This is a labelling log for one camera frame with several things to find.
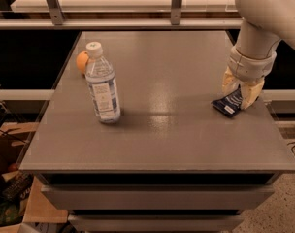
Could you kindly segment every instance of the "white bottle cap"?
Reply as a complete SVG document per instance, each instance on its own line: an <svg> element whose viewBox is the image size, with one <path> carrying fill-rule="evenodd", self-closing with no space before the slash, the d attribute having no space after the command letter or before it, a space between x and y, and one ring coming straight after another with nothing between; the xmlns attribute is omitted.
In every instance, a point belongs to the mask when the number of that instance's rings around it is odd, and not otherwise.
<svg viewBox="0 0 295 233"><path fill-rule="evenodd" d="M103 54L101 43L91 42L86 45L86 50L89 56L99 57Z"/></svg>

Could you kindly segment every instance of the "gray tabletop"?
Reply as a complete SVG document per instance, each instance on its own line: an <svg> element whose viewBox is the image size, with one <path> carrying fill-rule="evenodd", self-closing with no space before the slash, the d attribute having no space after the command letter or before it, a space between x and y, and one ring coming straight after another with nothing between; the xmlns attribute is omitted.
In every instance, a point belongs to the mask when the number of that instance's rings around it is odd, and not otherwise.
<svg viewBox="0 0 295 233"><path fill-rule="evenodd" d="M113 63L122 108L98 122L75 65L89 41ZM223 31L85 32L20 166L34 173L294 171L261 100L215 110L231 48Z"/></svg>

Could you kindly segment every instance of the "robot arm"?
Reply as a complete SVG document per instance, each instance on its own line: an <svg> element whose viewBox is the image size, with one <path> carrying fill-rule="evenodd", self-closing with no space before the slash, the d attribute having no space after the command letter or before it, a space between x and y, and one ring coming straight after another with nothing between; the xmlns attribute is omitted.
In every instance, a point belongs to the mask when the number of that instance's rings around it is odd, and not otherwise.
<svg viewBox="0 0 295 233"><path fill-rule="evenodd" d="M260 94L276 58L281 39L295 49L295 0L235 0L244 19L236 45L231 49L223 77L223 92L238 84L244 97L242 109Z"/></svg>

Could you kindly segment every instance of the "drawer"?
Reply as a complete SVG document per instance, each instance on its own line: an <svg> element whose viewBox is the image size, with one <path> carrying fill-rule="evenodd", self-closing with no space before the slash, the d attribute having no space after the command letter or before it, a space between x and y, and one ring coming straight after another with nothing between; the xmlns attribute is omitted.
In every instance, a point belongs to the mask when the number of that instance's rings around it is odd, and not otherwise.
<svg viewBox="0 0 295 233"><path fill-rule="evenodd" d="M42 192L64 210L245 210L274 193L264 186L51 186Z"/></svg>
<svg viewBox="0 0 295 233"><path fill-rule="evenodd" d="M242 221L239 215L69 215L78 231L97 232L219 232L233 230Z"/></svg>

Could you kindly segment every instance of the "plastic water bottle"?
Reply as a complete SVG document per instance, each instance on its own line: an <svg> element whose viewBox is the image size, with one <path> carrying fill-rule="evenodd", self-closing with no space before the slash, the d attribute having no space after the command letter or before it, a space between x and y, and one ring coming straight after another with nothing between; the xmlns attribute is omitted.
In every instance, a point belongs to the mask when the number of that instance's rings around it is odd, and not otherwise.
<svg viewBox="0 0 295 233"><path fill-rule="evenodd" d="M103 123L115 123L120 118L115 71L103 55L100 43L86 45L88 62L85 77L94 104L95 114Z"/></svg>

